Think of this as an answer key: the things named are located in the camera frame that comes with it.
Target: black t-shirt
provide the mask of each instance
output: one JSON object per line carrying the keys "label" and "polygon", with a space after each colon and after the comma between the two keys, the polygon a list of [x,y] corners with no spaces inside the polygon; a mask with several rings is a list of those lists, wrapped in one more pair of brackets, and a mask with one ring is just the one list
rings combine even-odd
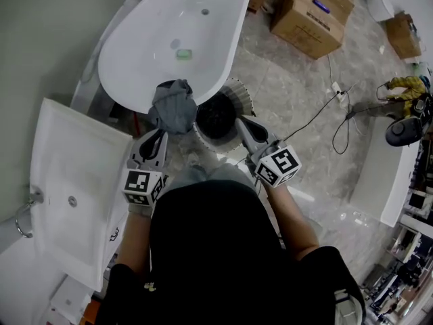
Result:
{"label": "black t-shirt", "polygon": [[158,201],[150,231],[150,292],[129,267],[111,271],[96,324],[257,321],[333,324],[337,290],[362,302],[333,247],[293,261],[258,196],[234,181],[206,181]]}

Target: person in yellow jacket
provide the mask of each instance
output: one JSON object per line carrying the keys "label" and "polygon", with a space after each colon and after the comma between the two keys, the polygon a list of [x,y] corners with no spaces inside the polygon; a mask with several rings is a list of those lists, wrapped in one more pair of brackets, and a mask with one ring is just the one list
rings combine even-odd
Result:
{"label": "person in yellow jacket", "polygon": [[413,100],[422,94],[430,92],[430,81],[425,76],[396,77],[385,84],[388,90],[407,88],[399,95],[389,95],[386,98],[391,102],[378,106],[374,103],[355,104],[353,110],[359,112],[366,110],[370,116],[391,116],[394,119],[411,116]]}

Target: red object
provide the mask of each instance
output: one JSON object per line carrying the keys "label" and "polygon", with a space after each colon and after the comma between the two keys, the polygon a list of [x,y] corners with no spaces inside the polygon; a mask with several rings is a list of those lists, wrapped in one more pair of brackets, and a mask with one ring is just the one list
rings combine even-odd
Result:
{"label": "red object", "polygon": [[137,117],[137,113],[136,112],[134,112],[134,124],[135,124],[135,131],[137,132],[137,137],[140,137],[141,136],[141,134],[140,134],[140,126],[139,126],[139,123],[138,123],[138,117]]}

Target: sink drain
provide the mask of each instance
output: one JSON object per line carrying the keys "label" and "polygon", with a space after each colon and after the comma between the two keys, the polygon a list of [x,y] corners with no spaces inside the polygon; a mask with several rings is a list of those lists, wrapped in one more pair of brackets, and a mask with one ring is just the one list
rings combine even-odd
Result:
{"label": "sink drain", "polygon": [[68,202],[69,202],[69,205],[70,205],[71,207],[76,207],[76,198],[75,198],[75,197],[73,197],[73,196],[69,196],[69,198],[68,198]]}

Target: gray wall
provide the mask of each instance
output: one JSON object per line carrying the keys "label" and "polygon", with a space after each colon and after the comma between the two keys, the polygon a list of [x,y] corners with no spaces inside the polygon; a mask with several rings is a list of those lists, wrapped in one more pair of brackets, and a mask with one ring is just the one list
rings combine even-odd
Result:
{"label": "gray wall", "polygon": [[44,97],[68,104],[124,0],[0,0],[0,222],[28,198]]}

